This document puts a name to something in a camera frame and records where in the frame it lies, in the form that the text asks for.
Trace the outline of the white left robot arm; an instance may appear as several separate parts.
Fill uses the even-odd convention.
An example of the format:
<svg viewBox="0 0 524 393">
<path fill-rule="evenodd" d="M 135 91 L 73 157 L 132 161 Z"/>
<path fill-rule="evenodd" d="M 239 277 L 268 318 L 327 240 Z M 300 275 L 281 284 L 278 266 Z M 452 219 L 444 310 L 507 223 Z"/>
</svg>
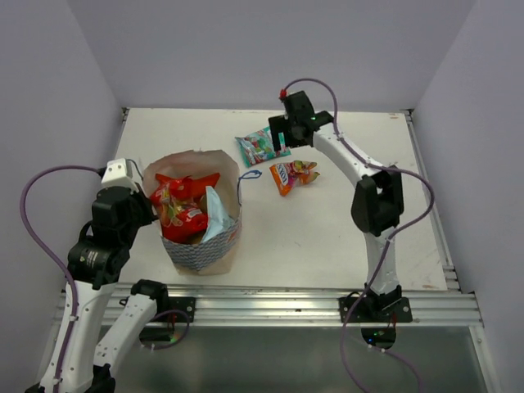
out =
<svg viewBox="0 0 524 393">
<path fill-rule="evenodd" d="M 92 219 L 68 254 L 65 310 L 55 349 L 30 392 L 114 391 L 116 374 L 141 330 L 170 311 L 166 285 L 141 279 L 111 328 L 100 333 L 138 230 L 155 219 L 142 191 L 114 186 L 97 193 Z"/>
</svg>

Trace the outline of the red chips bag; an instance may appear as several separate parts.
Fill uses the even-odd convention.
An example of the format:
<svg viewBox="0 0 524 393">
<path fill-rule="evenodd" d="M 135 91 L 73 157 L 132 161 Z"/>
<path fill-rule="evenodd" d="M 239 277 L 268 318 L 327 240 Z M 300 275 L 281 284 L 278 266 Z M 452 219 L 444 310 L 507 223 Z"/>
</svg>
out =
<svg viewBox="0 0 524 393">
<path fill-rule="evenodd" d="M 174 198 L 179 201 L 199 199 L 206 194 L 207 187 L 215 187 L 220 179 L 220 173 L 209 174 L 201 178 L 171 178 L 156 174 L 158 188 L 150 195 L 153 202 L 163 202 Z"/>
</svg>

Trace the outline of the colourful twisted candy packet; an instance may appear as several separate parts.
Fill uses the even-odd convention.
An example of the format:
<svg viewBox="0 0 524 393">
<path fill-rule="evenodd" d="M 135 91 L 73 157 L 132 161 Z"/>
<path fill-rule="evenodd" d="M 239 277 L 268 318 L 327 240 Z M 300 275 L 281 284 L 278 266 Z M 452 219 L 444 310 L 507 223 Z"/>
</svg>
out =
<svg viewBox="0 0 524 393">
<path fill-rule="evenodd" d="M 269 171 L 278 192 L 285 197 L 293 188 L 312 183 L 319 175 L 316 162 L 294 160 L 271 165 Z"/>
</svg>

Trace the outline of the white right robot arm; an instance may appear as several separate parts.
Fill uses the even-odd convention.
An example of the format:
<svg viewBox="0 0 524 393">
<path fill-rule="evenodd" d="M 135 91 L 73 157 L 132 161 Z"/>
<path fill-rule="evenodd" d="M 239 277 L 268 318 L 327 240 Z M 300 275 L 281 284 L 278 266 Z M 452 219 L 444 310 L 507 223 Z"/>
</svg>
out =
<svg viewBox="0 0 524 393">
<path fill-rule="evenodd" d="M 368 277 L 362 300 L 346 298 L 342 318 L 386 322 L 402 300 L 396 269 L 395 245 L 389 236 L 404 213 L 401 175 L 384 167 L 364 151 L 352 147 L 337 127 L 336 117 L 316 112 L 305 92 L 280 92 L 285 113 L 269 118 L 273 148 L 311 146 L 323 153 L 354 187 L 350 208 L 355 226 L 364 235 Z"/>
</svg>

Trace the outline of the green candy packet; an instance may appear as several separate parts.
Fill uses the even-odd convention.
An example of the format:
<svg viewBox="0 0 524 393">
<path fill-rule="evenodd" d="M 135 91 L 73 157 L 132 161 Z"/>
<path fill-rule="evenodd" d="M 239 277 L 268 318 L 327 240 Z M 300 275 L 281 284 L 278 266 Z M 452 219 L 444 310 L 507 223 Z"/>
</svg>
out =
<svg viewBox="0 0 524 393">
<path fill-rule="evenodd" d="M 235 141 L 239 147 L 242 160 L 248 168 L 291 154 L 291 150 L 283 142 L 281 142 L 282 149 L 280 151 L 274 150 L 269 127 L 250 133 L 245 137 L 235 137 Z"/>
</svg>

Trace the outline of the red fruit candy packet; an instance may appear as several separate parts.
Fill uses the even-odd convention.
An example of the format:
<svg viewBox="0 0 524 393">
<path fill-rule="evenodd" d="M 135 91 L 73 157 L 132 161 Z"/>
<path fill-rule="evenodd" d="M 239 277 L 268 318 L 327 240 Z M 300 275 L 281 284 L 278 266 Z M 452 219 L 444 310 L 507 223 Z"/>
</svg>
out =
<svg viewBox="0 0 524 393">
<path fill-rule="evenodd" d="M 174 198 L 151 203 L 160 221 L 162 236 L 174 243 L 186 244 L 194 235 L 207 228 L 208 215 L 197 203 L 197 199 L 179 201 Z"/>
</svg>

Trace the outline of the blue cassava chips bag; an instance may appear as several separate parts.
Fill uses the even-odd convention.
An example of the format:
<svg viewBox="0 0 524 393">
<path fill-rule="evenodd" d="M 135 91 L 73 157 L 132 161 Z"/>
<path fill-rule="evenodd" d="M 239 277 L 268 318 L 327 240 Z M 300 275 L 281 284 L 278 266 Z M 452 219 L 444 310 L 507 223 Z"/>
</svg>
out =
<svg viewBox="0 0 524 393">
<path fill-rule="evenodd" d="M 211 186 L 206 186 L 206 207 L 208 223 L 201 242 L 210 241 L 234 224 L 234 219 L 226 211 L 219 194 Z"/>
</svg>

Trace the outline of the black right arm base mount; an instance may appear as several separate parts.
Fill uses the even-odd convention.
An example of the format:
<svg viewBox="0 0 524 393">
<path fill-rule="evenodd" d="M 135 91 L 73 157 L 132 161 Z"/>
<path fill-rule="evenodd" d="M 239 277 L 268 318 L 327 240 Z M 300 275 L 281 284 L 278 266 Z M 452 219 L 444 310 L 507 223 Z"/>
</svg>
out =
<svg viewBox="0 0 524 393">
<path fill-rule="evenodd" d="M 361 328 L 361 336 L 368 345 L 384 350 L 395 344 L 396 325 L 412 321 L 409 299 L 403 296 L 400 285 L 394 291 L 382 295 L 370 291 L 348 318 L 349 323 L 372 323 L 372 327 Z"/>
</svg>

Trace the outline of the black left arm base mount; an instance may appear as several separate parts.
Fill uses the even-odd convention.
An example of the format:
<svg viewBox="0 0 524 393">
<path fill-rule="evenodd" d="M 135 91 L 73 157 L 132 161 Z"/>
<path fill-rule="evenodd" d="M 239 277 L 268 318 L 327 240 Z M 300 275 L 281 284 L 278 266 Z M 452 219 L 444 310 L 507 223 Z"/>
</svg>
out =
<svg viewBox="0 0 524 393">
<path fill-rule="evenodd" d="M 167 350 L 181 344 L 194 322 L 194 297 L 170 298 L 167 306 L 158 312 L 139 334 L 142 347 L 149 350 Z"/>
</svg>

